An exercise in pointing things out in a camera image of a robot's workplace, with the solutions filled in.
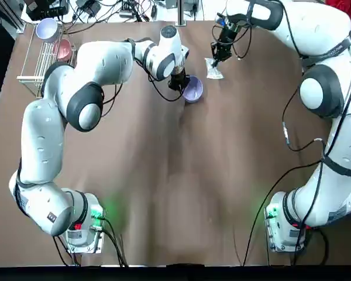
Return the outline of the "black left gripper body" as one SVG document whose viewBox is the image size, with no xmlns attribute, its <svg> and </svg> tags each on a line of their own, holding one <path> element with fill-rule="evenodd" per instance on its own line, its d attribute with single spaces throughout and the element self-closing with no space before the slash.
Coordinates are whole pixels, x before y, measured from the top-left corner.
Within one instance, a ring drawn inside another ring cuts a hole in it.
<svg viewBox="0 0 351 281">
<path fill-rule="evenodd" d="M 168 87 L 173 90 L 173 91 L 184 91 L 184 87 L 183 87 L 183 79 L 184 76 L 186 74 L 185 73 L 179 73 L 176 75 L 170 75 L 170 80 L 168 81 Z"/>
</svg>

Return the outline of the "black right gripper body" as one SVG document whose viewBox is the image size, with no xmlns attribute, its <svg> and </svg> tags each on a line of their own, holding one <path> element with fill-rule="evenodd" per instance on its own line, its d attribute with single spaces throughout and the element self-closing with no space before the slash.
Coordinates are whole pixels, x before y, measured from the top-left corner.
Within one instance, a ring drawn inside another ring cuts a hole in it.
<svg viewBox="0 0 351 281">
<path fill-rule="evenodd" d="M 235 30 L 223 27 L 219 34 L 217 43 L 223 47 L 230 47 L 234 43 L 237 35 L 238 33 Z"/>
</svg>

